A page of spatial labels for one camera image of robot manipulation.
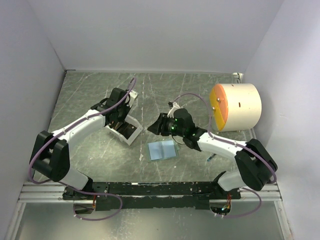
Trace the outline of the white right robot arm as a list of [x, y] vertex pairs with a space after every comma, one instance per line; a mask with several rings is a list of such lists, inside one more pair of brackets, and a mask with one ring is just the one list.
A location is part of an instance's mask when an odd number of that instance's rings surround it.
[[212, 186], [212, 193], [218, 199], [223, 199], [230, 190], [242, 187], [260, 191], [267, 183], [277, 180], [278, 166], [259, 140], [236, 141], [219, 137], [196, 126], [191, 114], [184, 108], [172, 113], [160, 113], [147, 130], [164, 137], [181, 137], [190, 149], [235, 160], [237, 169], [222, 173]]

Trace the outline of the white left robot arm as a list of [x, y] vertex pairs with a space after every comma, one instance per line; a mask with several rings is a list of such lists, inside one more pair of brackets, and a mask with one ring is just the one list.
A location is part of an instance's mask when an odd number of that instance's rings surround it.
[[93, 180], [71, 166], [70, 153], [93, 132], [123, 124], [138, 95], [134, 90], [116, 87], [109, 97], [94, 104], [69, 125], [53, 132], [40, 132], [34, 143], [28, 170], [35, 170], [50, 181], [75, 188], [77, 196], [83, 200], [89, 199], [94, 192]]

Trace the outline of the green card holder wallet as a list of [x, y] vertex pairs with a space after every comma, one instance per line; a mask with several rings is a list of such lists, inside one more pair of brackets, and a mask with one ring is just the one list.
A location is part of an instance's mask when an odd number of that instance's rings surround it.
[[173, 140], [162, 140], [147, 144], [148, 160], [150, 162], [168, 160], [178, 157], [178, 147]]

